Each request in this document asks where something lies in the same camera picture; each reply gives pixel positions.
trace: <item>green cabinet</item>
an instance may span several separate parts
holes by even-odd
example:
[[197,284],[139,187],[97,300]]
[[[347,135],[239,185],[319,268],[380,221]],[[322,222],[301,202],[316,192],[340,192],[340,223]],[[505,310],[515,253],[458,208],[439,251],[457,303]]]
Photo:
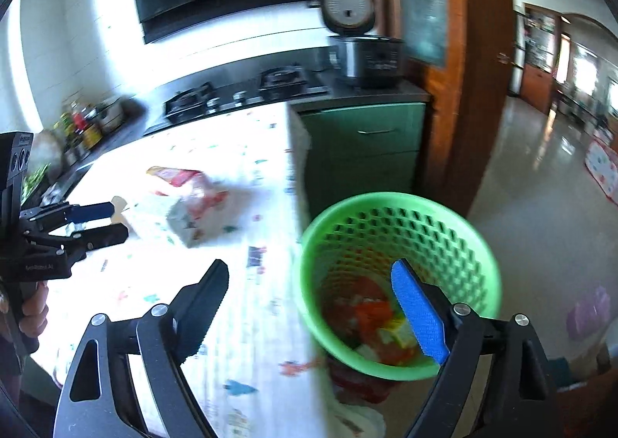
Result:
[[365,192],[410,192],[424,104],[383,104],[301,114],[311,134],[305,190],[311,216]]

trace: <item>blue gripper pad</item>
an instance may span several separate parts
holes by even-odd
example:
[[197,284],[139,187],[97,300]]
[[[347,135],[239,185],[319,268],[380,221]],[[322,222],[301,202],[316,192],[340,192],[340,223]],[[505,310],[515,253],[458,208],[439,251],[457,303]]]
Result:
[[444,339],[444,324],[419,282],[401,260],[392,265],[390,280],[395,297],[410,322],[423,353],[432,357],[436,363],[443,364],[450,354]]
[[114,205],[110,202],[73,206],[67,214],[67,222],[84,223],[90,220],[107,219],[114,214]]

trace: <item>human hand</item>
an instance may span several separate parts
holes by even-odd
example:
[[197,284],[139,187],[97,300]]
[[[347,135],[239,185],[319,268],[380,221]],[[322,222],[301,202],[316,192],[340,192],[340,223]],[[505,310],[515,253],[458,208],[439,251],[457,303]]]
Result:
[[[47,282],[40,282],[35,294],[22,305],[24,317],[19,322],[19,329],[27,336],[37,338],[47,326]],[[0,296],[0,335],[11,342],[5,315],[8,312],[8,300]]]

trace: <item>white tile wall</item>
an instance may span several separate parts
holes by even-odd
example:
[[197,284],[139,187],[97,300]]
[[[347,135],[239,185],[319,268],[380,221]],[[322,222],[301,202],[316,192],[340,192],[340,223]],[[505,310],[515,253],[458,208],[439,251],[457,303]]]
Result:
[[8,60],[8,13],[0,20],[0,133],[27,130],[19,110]]
[[[55,118],[61,101],[55,106],[51,102],[68,91],[79,90],[90,100],[111,92],[141,92],[230,61],[323,46],[331,34],[319,10],[289,4],[213,19],[145,45],[134,0],[28,0],[28,4],[29,29],[22,34],[27,68],[29,76],[33,74],[39,111]],[[43,33],[36,31],[43,18],[60,35],[44,41]],[[63,58],[60,51],[70,56]]]
[[45,127],[58,121],[63,100],[80,89],[65,11],[64,0],[21,0],[26,73]]

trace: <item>table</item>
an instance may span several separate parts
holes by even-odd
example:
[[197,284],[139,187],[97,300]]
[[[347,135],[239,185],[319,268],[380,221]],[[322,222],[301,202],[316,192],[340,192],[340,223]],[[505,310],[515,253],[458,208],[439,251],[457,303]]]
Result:
[[[301,186],[309,146],[298,116],[281,103],[191,122],[99,158],[70,202],[119,195],[131,209],[146,195],[142,180],[154,165],[204,171],[229,197],[209,213],[212,231],[196,248],[132,234],[75,264],[70,279],[49,282],[49,325],[33,359],[62,384],[94,314],[142,316],[219,258],[229,266],[229,291],[199,351],[182,365],[218,436],[383,436],[376,412],[336,402],[324,356],[295,306],[291,272],[308,223]],[[149,430],[166,436],[139,357],[131,369]]]

